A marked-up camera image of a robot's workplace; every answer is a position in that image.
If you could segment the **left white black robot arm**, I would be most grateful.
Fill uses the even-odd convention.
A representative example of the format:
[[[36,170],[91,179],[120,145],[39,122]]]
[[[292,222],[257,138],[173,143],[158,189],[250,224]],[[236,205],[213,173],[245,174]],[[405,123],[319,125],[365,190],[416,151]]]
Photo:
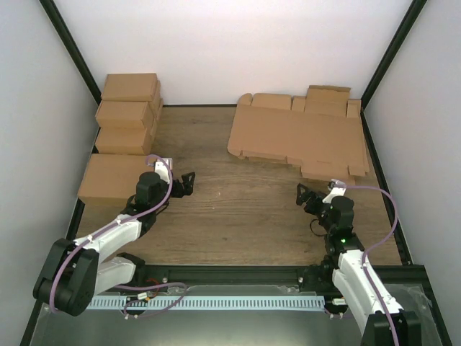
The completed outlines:
[[[194,180],[194,172],[181,179],[142,173],[135,194],[115,220],[88,236],[53,243],[32,290],[33,298],[78,316],[93,297],[106,290],[143,291],[147,283],[145,261],[119,250],[144,236],[171,198],[191,195]]]

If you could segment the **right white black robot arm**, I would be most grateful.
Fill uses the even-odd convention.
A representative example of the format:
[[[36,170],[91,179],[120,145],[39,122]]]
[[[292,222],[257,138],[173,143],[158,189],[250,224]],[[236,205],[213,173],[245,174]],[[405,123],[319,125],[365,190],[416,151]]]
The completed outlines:
[[[362,334],[362,345],[421,345],[421,322],[388,292],[354,232],[354,201],[344,182],[333,179],[329,193],[297,185],[297,205],[325,230],[326,256],[313,272],[328,290],[339,290]]]

